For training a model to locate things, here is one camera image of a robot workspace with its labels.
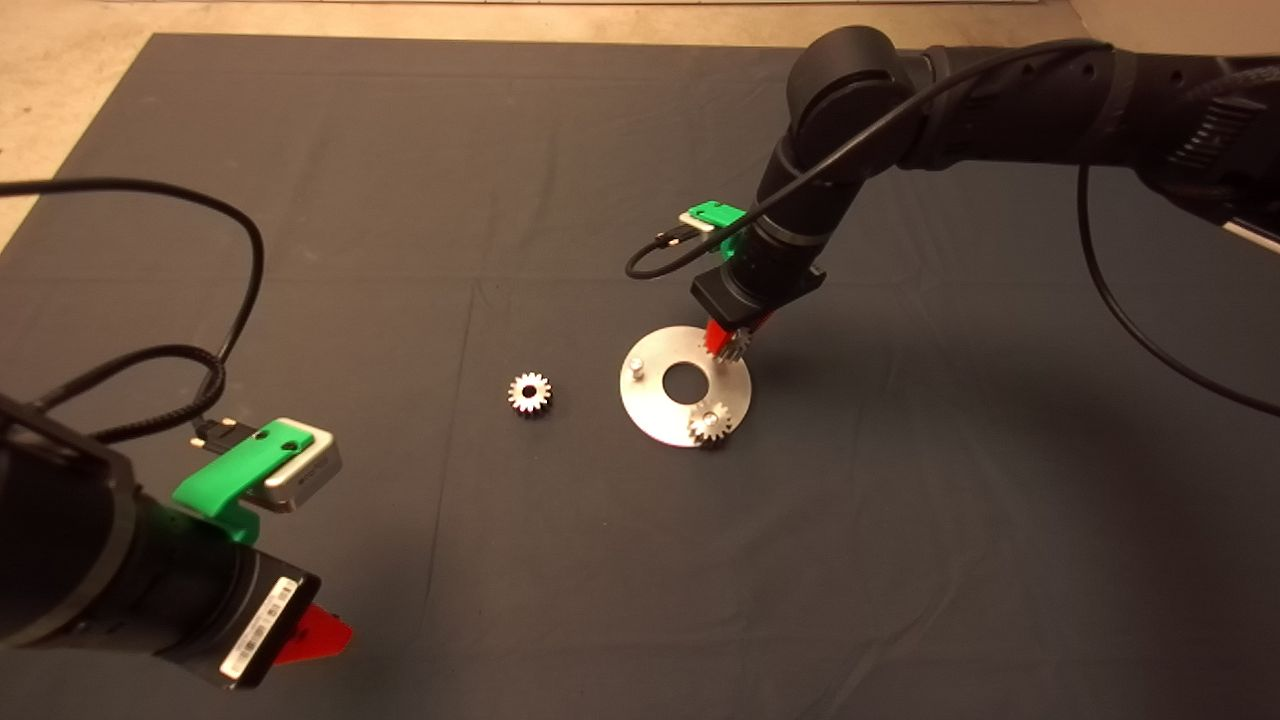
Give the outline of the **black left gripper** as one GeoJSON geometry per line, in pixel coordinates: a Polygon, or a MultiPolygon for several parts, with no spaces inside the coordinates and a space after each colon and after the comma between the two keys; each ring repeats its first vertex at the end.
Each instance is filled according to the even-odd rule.
{"type": "Polygon", "coordinates": [[[183,571],[195,579],[195,628],[178,643],[180,669],[220,689],[253,689],[275,665],[340,655],[353,628],[311,603],[321,579],[182,515],[183,571]]]}

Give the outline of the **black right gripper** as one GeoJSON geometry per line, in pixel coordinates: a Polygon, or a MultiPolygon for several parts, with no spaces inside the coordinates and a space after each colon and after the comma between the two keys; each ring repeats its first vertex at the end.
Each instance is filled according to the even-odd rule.
{"type": "Polygon", "coordinates": [[[740,238],[733,254],[692,279],[692,297],[707,311],[705,351],[722,357],[731,332],[748,328],[750,342],[782,306],[826,281],[817,259],[826,241],[790,243],[781,238],[740,238]]]}

